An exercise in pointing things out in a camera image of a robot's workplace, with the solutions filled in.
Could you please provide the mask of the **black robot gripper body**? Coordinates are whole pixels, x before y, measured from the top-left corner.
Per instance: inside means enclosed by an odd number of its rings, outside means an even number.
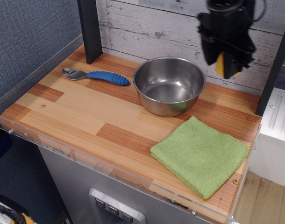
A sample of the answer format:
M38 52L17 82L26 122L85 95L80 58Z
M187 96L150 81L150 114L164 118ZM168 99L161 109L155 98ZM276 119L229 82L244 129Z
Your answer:
M235 57L243 67L249 67L256 48L249 36L251 22L244 12L234 12L229 16L213 12L199 13L197 18L200 22L198 29L201 39L202 35L221 38L224 52Z

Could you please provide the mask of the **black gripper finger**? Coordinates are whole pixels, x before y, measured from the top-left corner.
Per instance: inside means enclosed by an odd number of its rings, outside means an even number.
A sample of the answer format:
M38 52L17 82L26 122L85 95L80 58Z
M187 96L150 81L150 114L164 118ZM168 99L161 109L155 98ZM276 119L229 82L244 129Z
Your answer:
M224 53L223 59L224 59L223 65L224 65L225 79L230 79L236 73L242 71L243 68L242 64L229 53Z
M220 53L224 51L222 44L222 39L217 36L202 35L202 49L208 65L214 64Z

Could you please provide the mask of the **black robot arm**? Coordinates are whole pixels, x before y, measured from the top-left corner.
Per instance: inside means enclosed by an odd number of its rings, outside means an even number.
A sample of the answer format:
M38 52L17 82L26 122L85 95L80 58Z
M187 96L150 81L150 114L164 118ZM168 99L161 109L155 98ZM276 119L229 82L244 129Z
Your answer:
M225 79L239 74L253 61L256 47L249 36L254 19L253 0L208 0L207 13L199 13L198 27L208 65Z

